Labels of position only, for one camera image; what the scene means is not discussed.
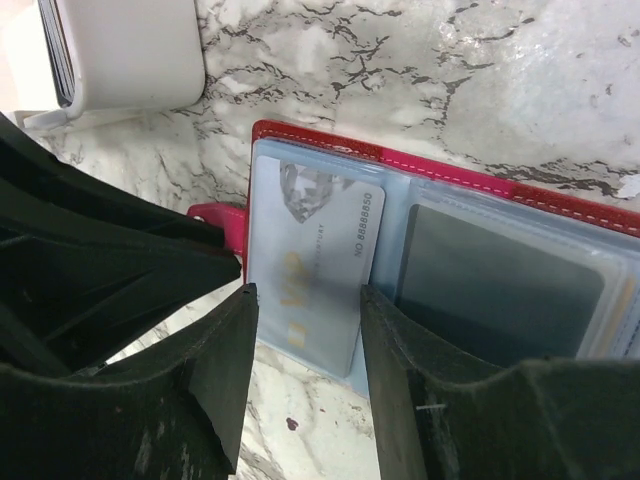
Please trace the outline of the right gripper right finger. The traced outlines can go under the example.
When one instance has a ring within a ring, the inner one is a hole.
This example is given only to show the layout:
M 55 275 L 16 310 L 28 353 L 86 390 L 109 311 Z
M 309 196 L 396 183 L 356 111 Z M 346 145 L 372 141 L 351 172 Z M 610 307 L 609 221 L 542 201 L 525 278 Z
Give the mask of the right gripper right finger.
M 635 479 L 639 365 L 502 369 L 441 339 L 370 285 L 361 332 L 384 479 Z

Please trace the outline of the red leather card holder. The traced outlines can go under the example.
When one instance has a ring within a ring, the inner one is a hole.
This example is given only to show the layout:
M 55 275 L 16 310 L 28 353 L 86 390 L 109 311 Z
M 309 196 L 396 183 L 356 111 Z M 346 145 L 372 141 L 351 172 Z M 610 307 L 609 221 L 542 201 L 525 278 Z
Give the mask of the red leather card holder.
M 246 207 L 188 213 L 242 258 L 260 341 L 360 393 L 365 284 L 498 366 L 639 354 L 639 217 L 627 210 L 264 119 Z

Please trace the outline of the credit card with magnetic stripe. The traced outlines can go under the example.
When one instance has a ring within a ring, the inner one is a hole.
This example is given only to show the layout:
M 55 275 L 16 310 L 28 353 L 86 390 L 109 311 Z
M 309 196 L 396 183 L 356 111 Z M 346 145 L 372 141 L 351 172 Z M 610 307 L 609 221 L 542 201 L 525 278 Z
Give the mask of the credit card with magnetic stripe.
M 605 282 L 596 270 L 415 205 L 396 304 L 484 361 L 574 357 Z

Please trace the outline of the silver diamond VIP card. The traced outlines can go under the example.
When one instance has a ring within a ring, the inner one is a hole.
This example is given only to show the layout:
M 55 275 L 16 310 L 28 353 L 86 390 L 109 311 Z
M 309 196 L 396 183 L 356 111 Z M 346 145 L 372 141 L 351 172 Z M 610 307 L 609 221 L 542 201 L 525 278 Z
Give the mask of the silver diamond VIP card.
M 247 278 L 258 289 L 262 341 L 333 376 L 349 373 L 357 295 L 371 272 L 384 200 L 378 185 L 257 157 Z

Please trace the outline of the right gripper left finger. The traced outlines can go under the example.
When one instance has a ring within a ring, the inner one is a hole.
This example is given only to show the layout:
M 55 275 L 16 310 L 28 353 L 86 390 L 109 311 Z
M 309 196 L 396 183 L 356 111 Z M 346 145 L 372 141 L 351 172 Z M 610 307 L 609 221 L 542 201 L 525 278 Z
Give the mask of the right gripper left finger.
M 5 479 L 225 479 L 237 469 L 257 290 L 88 376 L 1 368 Z

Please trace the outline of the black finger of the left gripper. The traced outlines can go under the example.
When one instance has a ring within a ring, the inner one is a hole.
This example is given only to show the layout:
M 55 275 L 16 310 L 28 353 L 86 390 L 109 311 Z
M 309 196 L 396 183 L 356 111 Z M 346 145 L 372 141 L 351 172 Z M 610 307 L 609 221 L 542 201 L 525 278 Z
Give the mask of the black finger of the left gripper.
M 1 359 L 104 362 L 239 277 L 223 231 L 112 187 L 1 123 Z

